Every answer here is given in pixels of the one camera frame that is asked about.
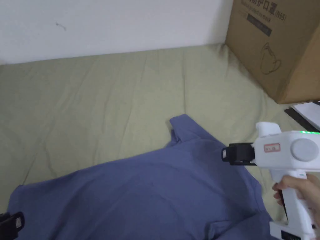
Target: hand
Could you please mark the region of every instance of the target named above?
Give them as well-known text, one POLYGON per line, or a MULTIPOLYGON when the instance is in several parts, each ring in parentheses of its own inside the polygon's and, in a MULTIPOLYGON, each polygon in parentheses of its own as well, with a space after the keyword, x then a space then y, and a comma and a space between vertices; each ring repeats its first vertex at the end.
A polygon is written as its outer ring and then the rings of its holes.
MULTIPOLYGON (((311 208, 314 220, 320 226, 320 180, 311 174, 307 174, 307 179, 284 176, 279 183, 276 183, 272 189, 275 191, 294 188, 299 191, 298 198, 305 199, 311 208)), ((278 204, 282 205, 279 192, 274 194, 278 204)))

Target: green indicator light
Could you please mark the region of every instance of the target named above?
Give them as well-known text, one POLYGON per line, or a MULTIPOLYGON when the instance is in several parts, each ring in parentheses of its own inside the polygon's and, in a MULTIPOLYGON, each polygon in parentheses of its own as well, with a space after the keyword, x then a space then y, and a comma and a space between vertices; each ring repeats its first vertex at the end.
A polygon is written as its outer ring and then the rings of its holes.
POLYGON ((300 131, 301 133, 310 133, 310 134, 320 134, 320 132, 306 132, 306 131, 300 131))

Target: bed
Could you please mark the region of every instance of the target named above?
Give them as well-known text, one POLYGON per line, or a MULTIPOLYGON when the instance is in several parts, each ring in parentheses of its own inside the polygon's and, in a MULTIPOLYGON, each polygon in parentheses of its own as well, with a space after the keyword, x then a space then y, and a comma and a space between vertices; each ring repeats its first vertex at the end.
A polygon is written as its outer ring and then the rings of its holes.
MULTIPOLYGON (((186 113, 224 144, 302 130, 224 44, 0 66, 0 211, 19 184, 164 147, 186 113)), ((267 170, 248 167, 274 219, 267 170)))

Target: device handle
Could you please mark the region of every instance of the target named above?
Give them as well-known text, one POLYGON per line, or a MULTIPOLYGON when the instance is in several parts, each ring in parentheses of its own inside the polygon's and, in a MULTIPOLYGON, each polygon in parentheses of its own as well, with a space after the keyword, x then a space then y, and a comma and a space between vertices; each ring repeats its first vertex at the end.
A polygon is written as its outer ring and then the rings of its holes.
MULTIPOLYGON (((271 170, 273 181, 280 182, 284 175, 296 178, 306 179, 307 175, 304 171, 296 170, 271 170)), ((315 222, 304 199, 298 198, 297 191, 293 188, 282 190, 284 207, 288 218, 288 227, 291 229, 299 229, 306 234, 315 234, 315 222)))

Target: wall mark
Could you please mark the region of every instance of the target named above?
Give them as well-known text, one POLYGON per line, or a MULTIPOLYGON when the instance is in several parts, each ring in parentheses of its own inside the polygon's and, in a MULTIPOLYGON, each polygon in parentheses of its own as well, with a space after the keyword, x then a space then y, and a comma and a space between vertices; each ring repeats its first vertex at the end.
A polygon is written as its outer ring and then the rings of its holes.
POLYGON ((62 24, 60 24, 60 23, 56 22, 56 26, 62 27, 65 31, 67 30, 67 28, 65 26, 63 26, 62 24))

